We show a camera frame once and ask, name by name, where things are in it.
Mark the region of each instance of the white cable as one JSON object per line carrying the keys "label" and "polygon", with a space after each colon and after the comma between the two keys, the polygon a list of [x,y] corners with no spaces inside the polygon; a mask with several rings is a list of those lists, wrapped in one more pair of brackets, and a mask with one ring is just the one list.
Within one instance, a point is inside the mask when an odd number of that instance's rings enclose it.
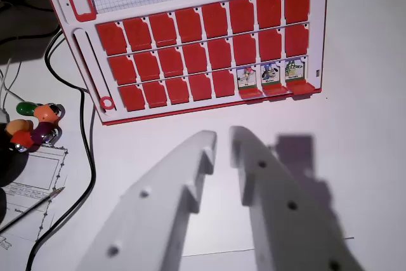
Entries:
{"label": "white cable", "polygon": [[1,77],[1,76],[0,76],[0,79],[1,79],[0,96],[1,96],[1,91],[2,91],[3,88],[4,88],[4,90],[5,90],[6,92],[8,92],[10,95],[14,96],[17,100],[19,100],[20,102],[24,102],[24,100],[23,100],[22,98],[20,98],[18,95],[16,95],[14,92],[10,91],[10,90],[6,87],[5,81],[6,81],[6,76],[7,76],[7,73],[8,73],[8,68],[9,68],[9,66],[10,66],[10,63],[11,63],[11,58],[8,59],[7,66],[6,66],[6,70],[4,71],[4,77]]}

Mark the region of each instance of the round hole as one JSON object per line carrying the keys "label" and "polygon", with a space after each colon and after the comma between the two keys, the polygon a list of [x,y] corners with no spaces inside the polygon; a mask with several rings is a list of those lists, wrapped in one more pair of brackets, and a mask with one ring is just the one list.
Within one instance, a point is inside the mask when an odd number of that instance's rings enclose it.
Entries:
{"label": "round hole", "polygon": [[110,247],[108,247],[108,249],[107,249],[107,256],[108,257],[114,257],[114,256],[116,256],[117,254],[119,254],[119,247],[117,247],[117,246],[110,246]]}
{"label": "round hole", "polygon": [[150,192],[147,191],[147,190],[142,190],[142,191],[140,192],[140,197],[141,197],[141,198],[147,198],[149,195],[150,195]]}
{"label": "round hole", "polygon": [[266,168],[266,162],[265,161],[258,161],[258,166],[261,168]]}
{"label": "round hole", "polygon": [[332,271],[340,271],[341,270],[340,264],[338,263],[338,261],[335,261],[335,260],[331,260],[329,262],[329,267],[330,267],[330,270],[332,270]]}
{"label": "round hole", "polygon": [[294,202],[294,201],[289,201],[289,202],[287,203],[287,207],[288,207],[289,209],[291,209],[292,211],[295,211],[295,210],[298,209],[298,205],[297,205],[296,202]]}

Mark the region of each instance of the red slot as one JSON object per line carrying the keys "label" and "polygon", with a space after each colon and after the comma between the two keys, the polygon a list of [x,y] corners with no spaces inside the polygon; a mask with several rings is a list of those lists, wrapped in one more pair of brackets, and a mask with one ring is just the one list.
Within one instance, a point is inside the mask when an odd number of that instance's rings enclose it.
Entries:
{"label": "red slot", "polygon": [[233,37],[234,59],[237,65],[255,63],[255,38],[251,34],[242,34]]}
{"label": "red slot", "polygon": [[114,22],[96,25],[97,33],[107,55],[116,55],[127,51],[126,39],[122,29]]}
{"label": "red slot", "polygon": [[118,85],[135,83],[137,75],[130,59],[126,56],[117,56],[110,57],[107,60]]}
{"label": "red slot", "polygon": [[254,30],[254,5],[249,0],[230,0],[228,4],[233,33]]}
{"label": "red slot", "polygon": [[227,13],[220,3],[202,6],[202,14],[207,38],[227,35]]}
{"label": "red slot", "polygon": [[202,39],[200,16],[193,8],[175,11],[175,15],[180,39],[183,43],[200,41]]}
{"label": "red slot", "polygon": [[189,76],[189,85],[193,101],[208,100],[211,98],[210,78],[204,74]]}
{"label": "red slot", "polygon": [[225,38],[208,41],[207,48],[213,70],[231,67],[231,47]]}
{"label": "red slot", "polygon": [[277,27],[282,16],[281,0],[256,0],[260,29]]}
{"label": "red slot", "polygon": [[154,35],[157,47],[176,44],[176,30],[173,19],[167,13],[150,16],[152,35]]}
{"label": "red slot", "polygon": [[258,32],[259,55],[261,61],[276,60],[282,53],[282,35],[278,30],[264,30]]}
{"label": "red slot", "polygon": [[307,54],[309,46],[309,30],[304,25],[292,25],[285,28],[286,56]]}
{"label": "red slot", "polygon": [[309,10],[310,0],[285,0],[286,23],[307,21]]}
{"label": "red slot", "polygon": [[227,70],[216,71],[212,74],[214,92],[218,98],[234,95],[234,76]]}
{"label": "red slot", "polygon": [[286,82],[286,87],[293,95],[305,95],[313,93],[315,90],[315,87],[312,84],[307,83],[304,79]]}
{"label": "red slot", "polygon": [[165,87],[159,82],[150,82],[142,84],[145,98],[150,108],[166,106]]}
{"label": "red slot", "polygon": [[283,95],[288,92],[286,87],[283,87],[282,84],[262,84],[262,90],[268,96],[272,95]]}
{"label": "red slot", "polygon": [[145,108],[145,101],[141,89],[135,85],[119,87],[120,95],[127,111],[142,110]]}
{"label": "red slot", "polygon": [[167,95],[173,105],[189,102],[188,84],[182,78],[167,79],[165,84]]}
{"label": "red slot", "polygon": [[154,57],[150,52],[134,54],[134,61],[141,81],[145,82],[159,78],[159,66],[157,58]]}
{"label": "red slot", "polygon": [[182,48],[188,73],[198,73],[207,70],[206,50],[200,44],[187,44]]}
{"label": "red slot", "polygon": [[143,22],[141,18],[132,18],[126,19],[122,23],[133,51],[151,48],[151,36],[146,22]]}
{"label": "red slot", "polygon": [[158,50],[158,56],[165,77],[181,76],[183,74],[182,57],[175,48]]}

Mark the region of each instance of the screw hole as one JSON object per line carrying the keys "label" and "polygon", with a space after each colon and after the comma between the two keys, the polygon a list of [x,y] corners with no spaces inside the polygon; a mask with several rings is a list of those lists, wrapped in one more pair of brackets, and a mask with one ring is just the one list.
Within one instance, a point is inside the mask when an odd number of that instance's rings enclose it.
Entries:
{"label": "screw hole", "polygon": [[295,210],[298,209],[298,205],[297,205],[296,202],[294,202],[294,201],[289,201],[289,202],[287,203],[287,207],[288,207],[289,209],[291,209],[292,211],[295,211]]}
{"label": "screw hole", "polygon": [[142,191],[140,192],[140,197],[141,197],[141,198],[147,198],[149,195],[150,195],[150,192],[147,191],[147,190],[142,190]]}
{"label": "screw hole", "polygon": [[110,247],[107,249],[107,256],[109,256],[109,257],[114,257],[114,256],[116,256],[117,254],[119,254],[119,248],[118,248],[117,246],[110,246]]}
{"label": "screw hole", "polygon": [[332,270],[332,271],[340,271],[341,270],[340,264],[335,260],[331,260],[329,262],[329,267],[330,267],[330,270]]}

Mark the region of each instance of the black cable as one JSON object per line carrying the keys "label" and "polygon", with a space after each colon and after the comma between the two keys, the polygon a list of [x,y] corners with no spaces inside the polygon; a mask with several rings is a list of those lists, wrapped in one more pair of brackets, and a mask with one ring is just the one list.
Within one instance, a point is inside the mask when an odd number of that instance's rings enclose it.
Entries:
{"label": "black cable", "polygon": [[51,51],[52,46],[55,44],[55,41],[58,39],[59,36],[61,36],[62,32],[57,33],[57,35],[52,38],[50,44],[46,48],[45,51],[45,64],[48,68],[48,70],[51,72],[51,74],[61,83],[65,84],[66,86],[76,89],[81,93],[81,104],[80,104],[80,115],[79,115],[79,121],[80,121],[80,128],[81,128],[81,135],[83,139],[83,145],[84,149],[86,151],[86,155],[88,157],[89,165],[90,165],[90,171],[91,171],[91,178],[90,178],[90,183],[87,187],[87,189],[84,191],[82,196],[76,202],[52,225],[51,228],[49,228],[48,231],[46,231],[34,244],[34,247],[32,247],[29,259],[27,262],[27,267],[26,271],[30,271],[32,267],[32,263],[34,261],[35,255],[37,254],[39,248],[54,234],[56,233],[57,230],[59,230],[60,227],[62,227],[66,221],[73,216],[73,214],[82,206],[82,204],[86,201],[86,199],[89,197],[91,191],[93,190],[93,187],[95,186],[96,183],[96,166],[95,166],[95,160],[93,159],[92,152],[89,148],[89,144],[86,138],[86,132],[84,130],[84,91],[82,88],[75,86],[73,84],[70,84],[66,80],[62,79],[56,72],[52,69],[51,64],[49,62],[49,52]]}
{"label": "black cable", "polygon": [[53,36],[56,33],[58,33],[59,30],[60,30],[60,26],[58,25],[58,27],[54,31],[52,31],[50,33],[8,37],[8,38],[0,40],[0,45],[8,43],[9,41],[17,41],[17,40],[20,40],[20,39],[44,38],[44,37]]}
{"label": "black cable", "polygon": [[26,6],[27,8],[38,10],[38,11],[53,12],[52,9],[38,8],[37,6],[33,6],[32,4],[29,4],[29,3],[19,3],[19,5]]}

